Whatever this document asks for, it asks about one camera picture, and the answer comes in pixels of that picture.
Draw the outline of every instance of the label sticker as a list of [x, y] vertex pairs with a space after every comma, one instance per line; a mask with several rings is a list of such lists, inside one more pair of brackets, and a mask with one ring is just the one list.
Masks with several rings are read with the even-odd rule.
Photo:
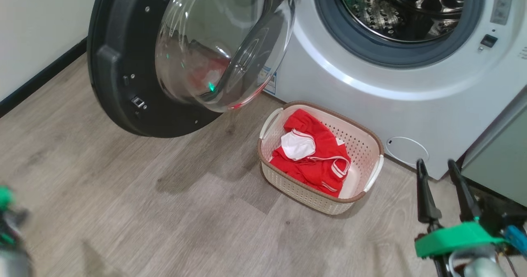
[[271, 76], [271, 80], [267, 83], [267, 86], [263, 89], [269, 94], [276, 94], [276, 72]]
[[271, 68], [267, 66], [264, 66], [262, 70], [260, 70], [260, 73], [258, 73], [258, 85], [263, 84], [265, 82], [269, 71], [271, 71]]
[[505, 25], [511, 11], [512, 0], [494, 0], [491, 23]]

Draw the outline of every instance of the clothes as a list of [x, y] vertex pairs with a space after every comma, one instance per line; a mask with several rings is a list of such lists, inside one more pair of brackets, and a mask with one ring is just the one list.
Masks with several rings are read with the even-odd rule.
[[315, 140], [311, 135], [292, 129], [281, 138], [282, 150], [289, 159], [301, 160], [315, 153]]
[[[315, 142], [315, 152], [294, 161], [280, 146], [273, 152], [271, 164], [314, 189], [338, 197], [351, 164], [345, 144], [337, 142], [333, 133], [324, 124], [301, 109], [289, 117], [284, 129], [289, 133], [299, 132], [305, 138], [306, 135], [310, 136]], [[304, 142], [307, 141], [305, 138], [287, 137], [286, 140], [289, 142], [299, 140], [302, 142], [301, 146], [305, 146]], [[294, 153], [295, 158], [301, 156], [297, 153], [305, 153], [304, 150], [296, 151], [291, 147], [292, 143], [286, 144], [286, 151], [289, 155]]]

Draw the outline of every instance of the white cloth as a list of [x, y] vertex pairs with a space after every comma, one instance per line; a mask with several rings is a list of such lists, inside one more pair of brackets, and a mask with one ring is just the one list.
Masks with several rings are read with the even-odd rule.
[[282, 149], [289, 159], [298, 161], [315, 153], [315, 140], [309, 134], [292, 129], [282, 136]]

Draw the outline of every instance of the door glass window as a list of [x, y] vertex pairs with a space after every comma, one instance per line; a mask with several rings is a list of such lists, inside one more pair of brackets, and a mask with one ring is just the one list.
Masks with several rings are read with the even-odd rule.
[[224, 112], [258, 94], [282, 59], [290, 0], [170, 0], [156, 42], [156, 73], [175, 101]]

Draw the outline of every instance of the open door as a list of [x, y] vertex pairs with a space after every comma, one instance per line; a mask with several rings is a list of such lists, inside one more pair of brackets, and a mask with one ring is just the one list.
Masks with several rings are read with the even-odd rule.
[[294, 0], [96, 0], [94, 93], [131, 133], [177, 137], [265, 87], [292, 33]]

